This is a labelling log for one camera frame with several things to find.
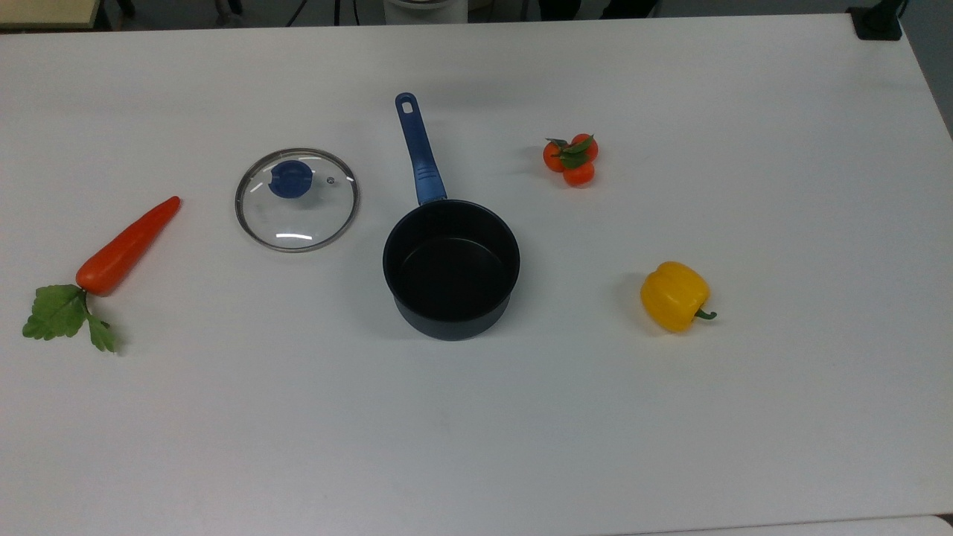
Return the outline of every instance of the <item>glass lid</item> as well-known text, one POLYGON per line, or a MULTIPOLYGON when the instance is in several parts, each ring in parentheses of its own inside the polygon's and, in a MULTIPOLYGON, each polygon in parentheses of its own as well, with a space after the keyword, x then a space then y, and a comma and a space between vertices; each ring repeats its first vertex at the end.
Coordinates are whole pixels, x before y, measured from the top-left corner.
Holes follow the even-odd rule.
POLYGON ((357 181, 340 158, 285 149, 255 162, 235 193, 238 223, 277 251, 304 252, 340 237, 357 213, 357 181))

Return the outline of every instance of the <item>blue handle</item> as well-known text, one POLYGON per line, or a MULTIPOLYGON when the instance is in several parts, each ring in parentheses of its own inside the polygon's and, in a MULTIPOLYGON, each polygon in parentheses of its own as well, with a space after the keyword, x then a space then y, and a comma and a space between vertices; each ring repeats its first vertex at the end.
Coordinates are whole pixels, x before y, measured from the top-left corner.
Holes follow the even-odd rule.
POLYGON ((416 97, 412 93, 401 93, 397 96, 395 103, 397 115, 400 117, 400 127, 407 141, 407 150, 411 154, 411 164, 414 165, 417 203, 422 205, 446 199, 447 191, 444 190, 440 172, 436 169, 434 152, 430 149, 427 130, 423 128, 423 117, 420 116, 416 97))

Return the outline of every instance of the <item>blue knob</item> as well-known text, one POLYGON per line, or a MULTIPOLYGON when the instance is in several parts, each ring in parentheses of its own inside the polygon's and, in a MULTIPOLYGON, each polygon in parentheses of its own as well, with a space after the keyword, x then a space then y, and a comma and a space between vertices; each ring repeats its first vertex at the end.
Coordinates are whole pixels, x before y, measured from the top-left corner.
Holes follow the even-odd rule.
POLYGON ((314 172, 300 160, 286 160, 272 168, 272 182, 268 187, 279 197, 295 199, 311 189, 314 172))

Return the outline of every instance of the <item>black saucepan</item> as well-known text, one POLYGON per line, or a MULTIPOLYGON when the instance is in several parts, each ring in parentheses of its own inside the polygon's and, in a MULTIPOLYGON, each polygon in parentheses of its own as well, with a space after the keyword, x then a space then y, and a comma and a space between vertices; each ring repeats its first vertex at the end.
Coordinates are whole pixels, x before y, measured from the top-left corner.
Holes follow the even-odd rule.
POLYGON ((397 310, 418 331, 467 339, 506 310, 519 274, 517 240, 489 210, 447 199, 416 98, 402 93, 396 105, 420 206, 387 238, 384 278, 397 310))

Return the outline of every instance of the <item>cherry tomato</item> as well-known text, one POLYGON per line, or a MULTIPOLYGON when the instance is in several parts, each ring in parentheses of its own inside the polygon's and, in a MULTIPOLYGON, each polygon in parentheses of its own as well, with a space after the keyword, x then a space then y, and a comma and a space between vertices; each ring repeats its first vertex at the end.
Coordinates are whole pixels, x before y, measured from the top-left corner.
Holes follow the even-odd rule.
POLYGON ((570 186, 582 186, 592 180, 594 176, 596 176, 596 166, 593 165, 592 160, 577 168, 562 171, 562 178, 570 186))
MULTIPOLYGON (((576 145, 577 143, 581 143, 585 141, 587 137, 591 137, 591 136, 592 136, 591 134, 576 134, 576 137, 574 137, 573 141, 571 141, 570 143, 572 145, 576 145)), ((586 148, 585 153, 587 156, 589 156, 590 162, 596 159, 596 156, 598 156, 598 144, 596 143, 595 138, 593 138, 593 142, 589 145, 589 147, 586 148)))
POLYGON ((559 160, 559 146, 552 141, 547 143, 546 147, 543 147, 542 161, 546 163, 547 168, 557 173, 566 169, 562 165, 562 160, 559 160))

